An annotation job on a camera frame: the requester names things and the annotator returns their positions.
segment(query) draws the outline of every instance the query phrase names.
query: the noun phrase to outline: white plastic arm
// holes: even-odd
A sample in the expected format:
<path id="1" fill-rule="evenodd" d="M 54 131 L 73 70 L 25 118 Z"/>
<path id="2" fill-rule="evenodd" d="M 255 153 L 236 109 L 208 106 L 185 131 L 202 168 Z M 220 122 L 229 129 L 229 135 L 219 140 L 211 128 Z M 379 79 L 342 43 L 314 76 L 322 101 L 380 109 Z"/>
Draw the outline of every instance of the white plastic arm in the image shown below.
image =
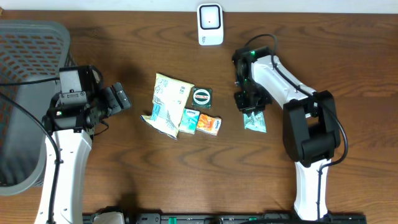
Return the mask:
<path id="1" fill-rule="evenodd" d="M 302 220 L 314 221 L 318 219 L 318 170 L 320 166 L 330 163 L 330 159 L 320 160 L 306 168 L 296 162 L 297 196 L 294 202 L 294 210 Z M 321 194 L 320 194 L 320 218 L 328 213 L 326 207 L 326 177 L 328 167 L 322 169 Z"/>
<path id="2" fill-rule="evenodd" d="M 314 89 L 304 85 L 296 77 L 294 77 L 280 62 L 278 56 L 274 56 L 274 62 L 277 64 L 279 70 L 294 84 L 301 87 L 302 90 L 312 94 Z M 273 69 L 271 63 L 271 56 L 261 57 L 251 64 L 252 79 L 256 83 L 262 85 L 278 102 L 281 108 L 290 100 L 302 100 L 307 98 L 306 95 L 297 91 L 291 84 L 289 84 L 276 70 Z"/>
<path id="3" fill-rule="evenodd" d="M 82 224 L 82 198 L 85 169 L 88 154 L 91 151 L 91 138 L 82 131 L 74 133 L 72 129 L 56 131 L 52 134 L 60 149 L 61 160 L 54 202 L 53 219 L 57 224 Z M 48 219 L 51 186 L 55 169 L 55 154 L 48 138 L 47 165 L 35 224 L 44 224 Z"/>

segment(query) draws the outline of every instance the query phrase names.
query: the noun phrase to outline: white wall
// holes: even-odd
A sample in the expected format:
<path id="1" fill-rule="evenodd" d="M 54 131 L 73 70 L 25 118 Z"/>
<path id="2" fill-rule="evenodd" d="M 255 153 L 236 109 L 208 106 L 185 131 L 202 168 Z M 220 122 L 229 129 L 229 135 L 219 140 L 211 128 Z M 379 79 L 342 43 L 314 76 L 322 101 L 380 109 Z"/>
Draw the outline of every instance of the white wall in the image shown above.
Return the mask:
<path id="1" fill-rule="evenodd" d="M 196 11 L 200 0 L 2 0 L 3 9 Z M 226 12 L 398 13 L 398 0 L 214 0 Z"/>

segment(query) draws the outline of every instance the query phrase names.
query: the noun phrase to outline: wood grain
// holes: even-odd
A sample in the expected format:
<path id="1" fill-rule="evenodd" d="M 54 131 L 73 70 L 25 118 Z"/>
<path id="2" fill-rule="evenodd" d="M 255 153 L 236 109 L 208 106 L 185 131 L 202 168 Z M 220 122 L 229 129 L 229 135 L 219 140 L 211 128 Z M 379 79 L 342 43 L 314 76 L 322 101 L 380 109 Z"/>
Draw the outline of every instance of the wood grain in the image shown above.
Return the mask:
<path id="1" fill-rule="evenodd" d="M 330 169 L 328 208 L 363 212 L 370 224 L 398 222 L 398 15 L 227 12 L 216 47 L 199 46 L 191 12 L 5 11 L 2 19 L 61 22 L 75 60 L 96 65 L 107 85 L 121 82 L 133 103 L 93 143 L 84 212 L 116 204 L 169 213 L 291 209 L 295 169 L 281 109 L 268 106 L 268 133 L 256 133 L 243 129 L 233 100 L 233 52 L 270 32 L 298 79 L 333 93 L 348 134 L 348 158 Z M 152 109 L 156 72 L 213 89 L 213 106 L 202 112 L 222 117 L 217 137 L 181 133 L 174 141 L 139 119 Z M 0 222 L 33 223 L 39 200 L 38 188 L 2 197 Z"/>

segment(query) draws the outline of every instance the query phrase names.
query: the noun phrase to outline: basket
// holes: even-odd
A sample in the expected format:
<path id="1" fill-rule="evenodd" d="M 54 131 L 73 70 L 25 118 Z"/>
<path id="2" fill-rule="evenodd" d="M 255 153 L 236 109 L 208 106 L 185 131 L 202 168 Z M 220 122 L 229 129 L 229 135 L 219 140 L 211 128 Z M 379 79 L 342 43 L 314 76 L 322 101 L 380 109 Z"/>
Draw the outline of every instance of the basket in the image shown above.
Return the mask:
<path id="1" fill-rule="evenodd" d="M 75 66 L 64 26 L 47 21 L 0 21 L 0 82 L 28 82 L 58 76 Z M 0 91 L 39 121 L 49 108 L 58 82 L 0 87 Z M 25 114 L 0 100 L 0 195 L 18 194 L 41 185 L 45 136 Z"/>

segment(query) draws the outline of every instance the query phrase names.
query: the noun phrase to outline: green component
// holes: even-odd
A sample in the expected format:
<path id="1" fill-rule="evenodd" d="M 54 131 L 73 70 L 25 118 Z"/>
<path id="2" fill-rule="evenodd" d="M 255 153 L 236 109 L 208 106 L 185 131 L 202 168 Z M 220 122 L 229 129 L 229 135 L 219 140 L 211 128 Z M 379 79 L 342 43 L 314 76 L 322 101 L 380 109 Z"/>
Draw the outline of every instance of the green component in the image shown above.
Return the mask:
<path id="1" fill-rule="evenodd" d="M 193 88 L 192 106 L 211 108 L 211 89 Z"/>
<path id="2" fill-rule="evenodd" d="M 170 217 L 170 218 L 169 218 L 169 224 L 177 224 L 177 218 L 175 218 L 175 217 Z"/>

